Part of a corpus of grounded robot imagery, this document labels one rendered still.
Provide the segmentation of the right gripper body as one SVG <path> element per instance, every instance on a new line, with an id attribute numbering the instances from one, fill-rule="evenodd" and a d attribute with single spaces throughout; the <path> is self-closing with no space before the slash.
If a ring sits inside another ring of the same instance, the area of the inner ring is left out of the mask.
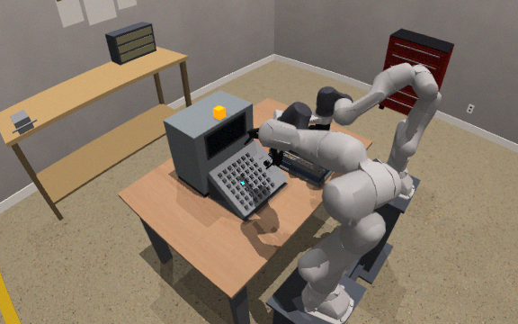
<path id="1" fill-rule="evenodd" d="M 327 125 L 316 124 L 315 129 L 316 129 L 316 131 L 330 131 L 330 124 L 327 124 Z"/>

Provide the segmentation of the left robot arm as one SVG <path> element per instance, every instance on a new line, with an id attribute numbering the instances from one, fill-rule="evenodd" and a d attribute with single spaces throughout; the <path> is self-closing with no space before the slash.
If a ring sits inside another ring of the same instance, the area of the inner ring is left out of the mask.
<path id="1" fill-rule="evenodd" d="M 353 136 L 309 130 L 311 115 L 301 102 L 285 111 L 275 110 L 273 119 L 260 126 L 258 139 L 263 147 L 298 154 L 327 170 L 348 173 L 327 182 L 322 193 L 326 212 L 343 225 L 298 261 L 299 274 L 308 282 L 301 292 L 304 311 L 330 324 L 343 324 L 353 311 L 353 299 L 339 282 L 386 233 L 386 222 L 374 210 L 400 195 L 401 180 L 388 164 L 378 158 L 370 160 L 363 143 Z"/>

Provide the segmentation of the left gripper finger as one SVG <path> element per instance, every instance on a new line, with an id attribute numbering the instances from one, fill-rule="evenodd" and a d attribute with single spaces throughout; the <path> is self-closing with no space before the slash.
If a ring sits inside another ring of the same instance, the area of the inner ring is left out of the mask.
<path id="1" fill-rule="evenodd" d="M 281 162 L 282 162 L 284 151 L 279 150 L 278 151 L 279 154 L 278 154 L 277 149 L 271 148 L 271 152 L 272 152 L 272 163 L 266 169 L 268 169 L 271 165 L 278 167 L 281 165 Z"/>
<path id="2" fill-rule="evenodd" d="M 247 144 L 251 139 L 258 139 L 258 131 L 259 131 L 259 128 L 249 130 L 247 132 L 249 134 L 248 135 L 249 139 L 244 144 Z"/>

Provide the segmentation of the grey cabinet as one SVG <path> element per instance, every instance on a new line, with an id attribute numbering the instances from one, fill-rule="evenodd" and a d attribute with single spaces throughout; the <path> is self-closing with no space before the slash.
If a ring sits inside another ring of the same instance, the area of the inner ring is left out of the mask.
<path id="1" fill-rule="evenodd" d="M 272 159 L 256 140 L 244 144 L 254 128 L 253 104 L 246 100 L 219 90 L 164 125 L 178 178 L 243 221 L 287 185 L 279 167 L 266 169 Z"/>

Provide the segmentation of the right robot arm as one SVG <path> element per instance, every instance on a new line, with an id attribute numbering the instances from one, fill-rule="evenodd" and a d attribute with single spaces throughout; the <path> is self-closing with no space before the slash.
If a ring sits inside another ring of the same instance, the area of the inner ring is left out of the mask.
<path id="1" fill-rule="evenodd" d="M 390 67 L 374 78 L 369 93 L 356 102 L 353 102 L 351 96 L 339 93 L 332 86 L 322 87 L 317 94 L 317 108 L 312 112 L 309 121 L 309 124 L 327 125 L 334 119 L 342 126 L 350 125 L 360 115 L 407 85 L 413 87 L 418 99 L 406 120 L 398 123 L 386 163 L 398 172 L 402 182 L 398 197 L 405 200 L 412 198 L 415 191 L 413 180 L 406 169 L 407 163 L 415 154 L 424 130 L 442 100 L 429 69 L 421 64 L 411 66 L 408 63 Z"/>

